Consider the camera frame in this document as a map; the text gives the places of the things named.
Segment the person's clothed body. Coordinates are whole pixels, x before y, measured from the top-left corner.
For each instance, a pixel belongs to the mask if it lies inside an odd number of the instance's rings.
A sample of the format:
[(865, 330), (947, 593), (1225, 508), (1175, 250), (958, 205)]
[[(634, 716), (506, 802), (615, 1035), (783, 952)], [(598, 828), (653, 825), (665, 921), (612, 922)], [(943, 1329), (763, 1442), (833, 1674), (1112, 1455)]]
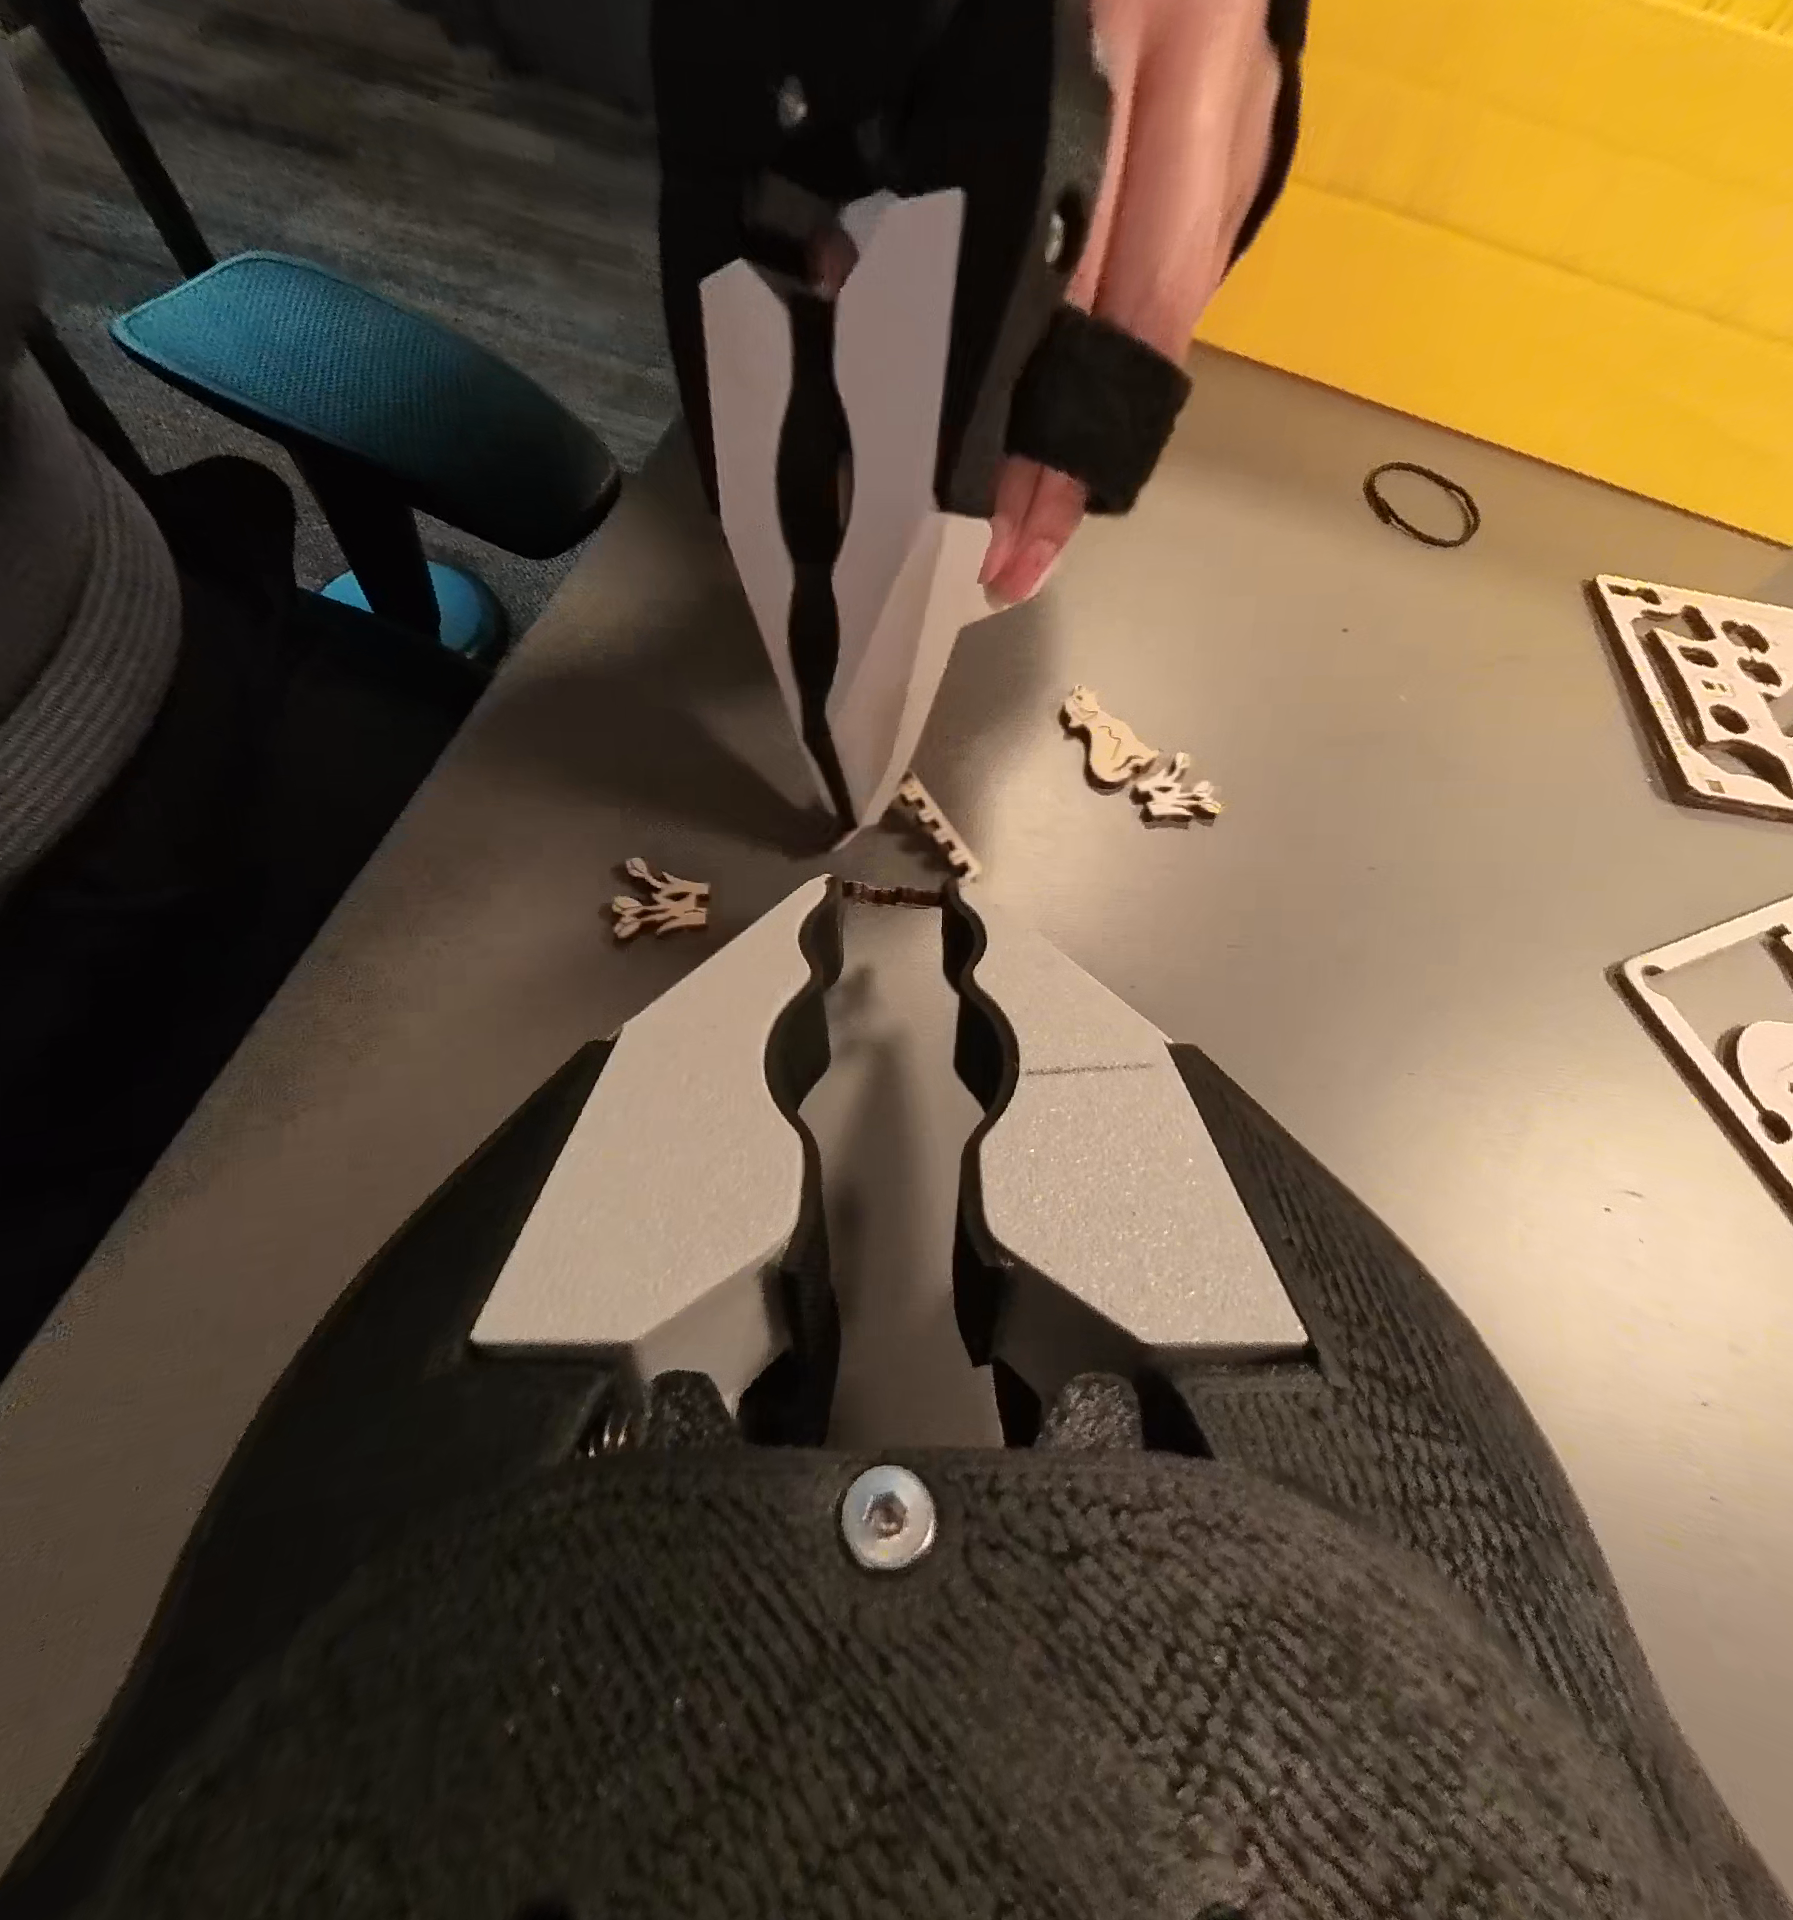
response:
[(0, 901), (139, 749), (182, 635), (155, 522), (27, 348), (36, 242), (27, 105), (0, 41)]

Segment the wooden parts sheet, large cutouts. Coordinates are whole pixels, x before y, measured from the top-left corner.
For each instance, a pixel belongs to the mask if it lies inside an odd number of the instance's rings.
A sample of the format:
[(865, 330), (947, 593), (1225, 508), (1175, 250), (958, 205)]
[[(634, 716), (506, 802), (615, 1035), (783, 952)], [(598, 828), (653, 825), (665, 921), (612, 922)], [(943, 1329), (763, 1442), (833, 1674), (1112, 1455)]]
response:
[(1793, 895), (1608, 979), (1793, 1224)]

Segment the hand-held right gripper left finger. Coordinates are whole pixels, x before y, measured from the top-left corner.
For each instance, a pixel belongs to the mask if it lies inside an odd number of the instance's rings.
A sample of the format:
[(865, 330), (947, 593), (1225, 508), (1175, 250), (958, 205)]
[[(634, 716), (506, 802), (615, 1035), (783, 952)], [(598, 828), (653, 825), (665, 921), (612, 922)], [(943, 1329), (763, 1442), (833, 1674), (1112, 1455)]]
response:
[(759, 1380), (817, 1224), (799, 1107), (829, 1064), (839, 898), (809, 878), (627, 1020), (469, 1332), (634, 1380)]

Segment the wooden parts sheet, small cutouts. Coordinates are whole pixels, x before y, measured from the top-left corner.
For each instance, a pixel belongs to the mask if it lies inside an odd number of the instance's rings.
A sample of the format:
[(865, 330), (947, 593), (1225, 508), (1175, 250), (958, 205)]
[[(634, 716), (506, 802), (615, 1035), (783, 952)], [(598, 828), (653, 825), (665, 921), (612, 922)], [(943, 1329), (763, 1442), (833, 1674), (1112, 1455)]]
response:
[(1587, 598), (1669, 795), (1793, 825), (1793, 608), (1612, 576)]

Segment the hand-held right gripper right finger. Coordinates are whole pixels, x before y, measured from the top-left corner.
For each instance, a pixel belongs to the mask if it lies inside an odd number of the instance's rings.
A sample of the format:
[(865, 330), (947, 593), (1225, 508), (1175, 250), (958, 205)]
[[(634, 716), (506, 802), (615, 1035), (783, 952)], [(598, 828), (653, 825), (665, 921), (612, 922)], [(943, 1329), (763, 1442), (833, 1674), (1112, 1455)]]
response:
[(1308, 1333), (1170, 1037), (1021, 918), (949, 892), (958, 1332), (1016, 1380), (1279, 1362)]

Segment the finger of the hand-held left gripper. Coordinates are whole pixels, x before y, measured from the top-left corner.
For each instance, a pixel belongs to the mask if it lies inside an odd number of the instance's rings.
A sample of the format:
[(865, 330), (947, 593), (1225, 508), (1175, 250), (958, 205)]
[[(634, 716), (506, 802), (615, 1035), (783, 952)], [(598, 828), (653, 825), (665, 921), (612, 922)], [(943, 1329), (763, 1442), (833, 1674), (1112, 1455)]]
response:
[(851, 490), (833, 567), (830, 743), (844, 831), (858, 833), (907, 772), (958, 635), (988, 613), (979, 569), (990, 528), (934, 495), (964, 194), (879, 194), (844, 227), (858, 260), (834, 302)]
[(732, 262), (705, 279), (700, 307), (722, 537), (817, 789), (834, 826), (854, 828), (829, 716), (851, 452), (834, 305)]

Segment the small wooden cat part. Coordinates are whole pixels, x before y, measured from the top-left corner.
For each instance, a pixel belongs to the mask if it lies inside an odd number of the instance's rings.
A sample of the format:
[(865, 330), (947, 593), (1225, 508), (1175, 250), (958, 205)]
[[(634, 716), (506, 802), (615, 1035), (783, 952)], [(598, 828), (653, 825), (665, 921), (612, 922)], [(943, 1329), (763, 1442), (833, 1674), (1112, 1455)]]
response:
[(1083, 747), (1085, 780), (1099, 793), (1113, 793), (1144, 777), (1159, 760), (1123, 719), (1109, 712), (1096, 691), (1085, 684), (1071, 685), (1060, 705), (1061, 731)]

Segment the yellow box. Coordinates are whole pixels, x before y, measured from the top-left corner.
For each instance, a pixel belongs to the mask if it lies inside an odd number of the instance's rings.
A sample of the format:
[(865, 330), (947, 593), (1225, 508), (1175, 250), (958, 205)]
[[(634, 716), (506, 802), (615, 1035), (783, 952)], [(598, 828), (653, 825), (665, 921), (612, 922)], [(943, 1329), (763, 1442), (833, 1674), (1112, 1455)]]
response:
[(1793, 545), (1793, 3), (1317, 1), (1198, 339)]

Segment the person's left hand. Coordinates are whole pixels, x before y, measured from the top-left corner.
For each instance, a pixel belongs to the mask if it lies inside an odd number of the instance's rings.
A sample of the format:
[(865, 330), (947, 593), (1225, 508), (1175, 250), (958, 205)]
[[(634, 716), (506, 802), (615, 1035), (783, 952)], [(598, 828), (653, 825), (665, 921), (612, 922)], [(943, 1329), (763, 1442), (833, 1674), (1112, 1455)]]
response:
[(1109, 135), (1088, 233), (1016, 388), (984, 593), (1031, 598), (1085, 516), (1128, 514), (1189, 347), (1291, 167), (1306, 3), (1094, 1)]

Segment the toothed wooden strip part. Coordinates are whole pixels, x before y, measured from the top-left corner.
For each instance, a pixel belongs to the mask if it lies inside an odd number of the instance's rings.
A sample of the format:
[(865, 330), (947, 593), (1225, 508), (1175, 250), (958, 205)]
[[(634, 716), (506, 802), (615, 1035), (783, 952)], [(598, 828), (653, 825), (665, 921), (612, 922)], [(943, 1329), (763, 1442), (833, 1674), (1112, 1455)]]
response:
[(916, 772), (907, 772), (898, 782), (892, 804), (902, 822), (923, 837), (958, 880), (977, 880), (983, 875), (983, 862), (973, 846)]

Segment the black metal leg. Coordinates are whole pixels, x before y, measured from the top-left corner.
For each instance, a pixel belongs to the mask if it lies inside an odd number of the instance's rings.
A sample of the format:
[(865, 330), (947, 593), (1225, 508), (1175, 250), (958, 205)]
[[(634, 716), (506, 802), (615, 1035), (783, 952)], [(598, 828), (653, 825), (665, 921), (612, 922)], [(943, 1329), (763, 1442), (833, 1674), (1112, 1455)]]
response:
[(210, 271), (217, 263), (216, 255), (129, 101), (84, 5), (81, 1), (28, 1), (27, 20), (71, 84), (180, 277), (196, 279)]

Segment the small wooden grass part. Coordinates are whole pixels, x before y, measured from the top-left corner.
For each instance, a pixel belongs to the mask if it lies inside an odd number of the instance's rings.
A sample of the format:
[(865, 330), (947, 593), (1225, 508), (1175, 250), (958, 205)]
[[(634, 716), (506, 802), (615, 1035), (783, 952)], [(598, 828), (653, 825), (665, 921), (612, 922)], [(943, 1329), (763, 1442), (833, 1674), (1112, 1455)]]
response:
[(715, 900), (710, 880), (679, 877), (649, 864), (644, 856), (618, 862), (615, 877), (620, 889), (605, 905), (615, 944), (667, 938), (709, 927)]
[(1183, 749), (1159, 754), (1132, 777), (1128, 791), (1151, 828), (1211, 825), (1223, 813), (1215, 788), (1196, 774), (1195, 758)]

